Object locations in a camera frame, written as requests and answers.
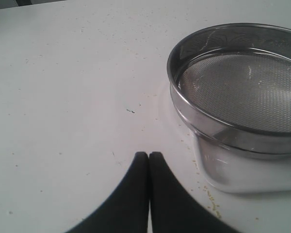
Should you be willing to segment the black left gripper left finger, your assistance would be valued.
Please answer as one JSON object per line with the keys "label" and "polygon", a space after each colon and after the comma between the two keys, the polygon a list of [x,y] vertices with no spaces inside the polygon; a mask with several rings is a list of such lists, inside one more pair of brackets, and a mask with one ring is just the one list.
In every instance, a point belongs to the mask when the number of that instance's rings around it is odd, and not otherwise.
{"label": "black left gripper left finger", "polygon": [[148,155],[137,152],[110,196],[70,233],[146,233],[149,214]]}

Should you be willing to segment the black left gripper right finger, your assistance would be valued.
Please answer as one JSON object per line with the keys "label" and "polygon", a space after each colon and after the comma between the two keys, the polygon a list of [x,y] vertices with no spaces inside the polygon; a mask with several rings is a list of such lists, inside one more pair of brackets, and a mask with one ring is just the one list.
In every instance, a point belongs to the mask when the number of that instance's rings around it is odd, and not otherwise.
{"label": "black left gripper right finger", "polygon": [[149,155],[149,200],[154,233],[236,233],[184,189],[161,152]]}

